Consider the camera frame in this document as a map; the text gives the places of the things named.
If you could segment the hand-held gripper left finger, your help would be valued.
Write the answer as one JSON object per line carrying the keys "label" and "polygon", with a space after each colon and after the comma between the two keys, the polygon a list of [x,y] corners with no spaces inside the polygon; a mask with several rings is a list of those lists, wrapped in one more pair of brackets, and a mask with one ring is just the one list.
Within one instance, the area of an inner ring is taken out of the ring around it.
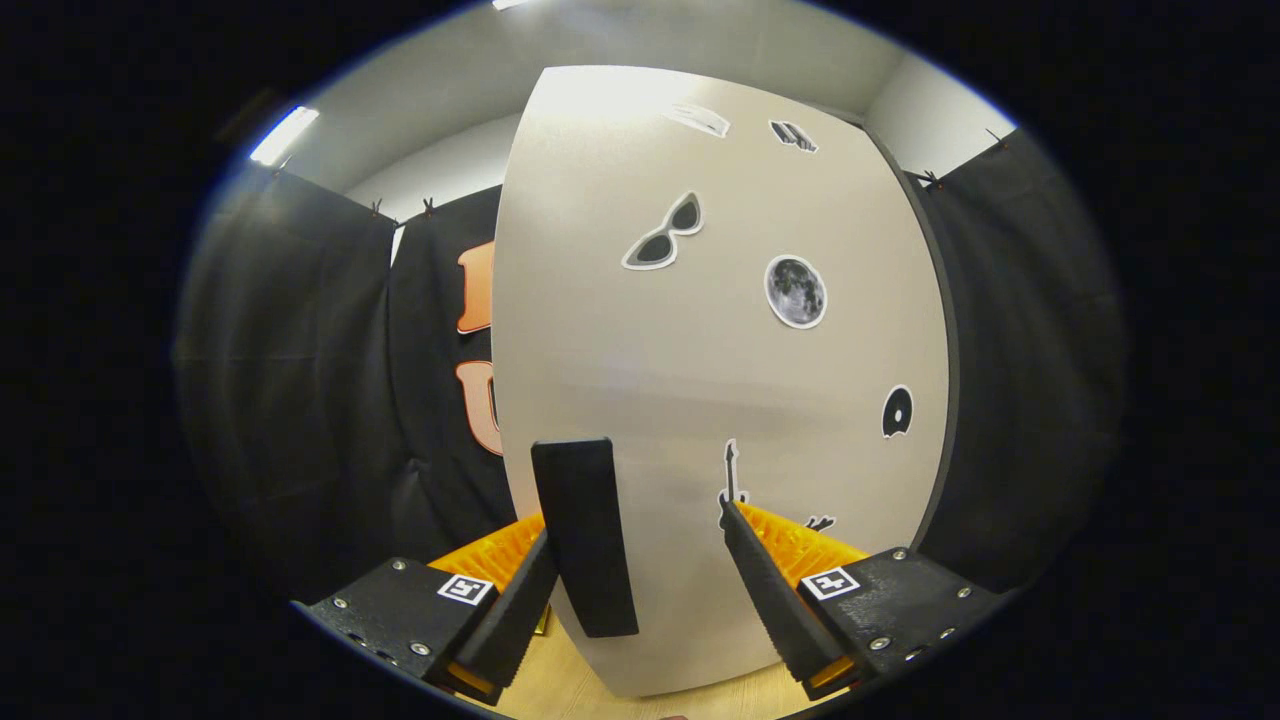
{"label": "hand-held gripper left finger", "polygon": [[558,580],[540,512],[430,562],[392,557],[292,607],[357,655],[420,685],[494,706]]}

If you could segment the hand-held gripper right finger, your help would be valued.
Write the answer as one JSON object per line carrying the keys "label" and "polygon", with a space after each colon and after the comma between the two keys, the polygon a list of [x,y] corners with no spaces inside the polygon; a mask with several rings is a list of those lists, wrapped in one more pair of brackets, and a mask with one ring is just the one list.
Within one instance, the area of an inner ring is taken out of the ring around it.
{"label": "hand-held gripper right finger", "polygon": [[998,596],[911,550],[867,553],[741,501],[721,529],[755,612],[812,701],[867,693],[984,624]]}

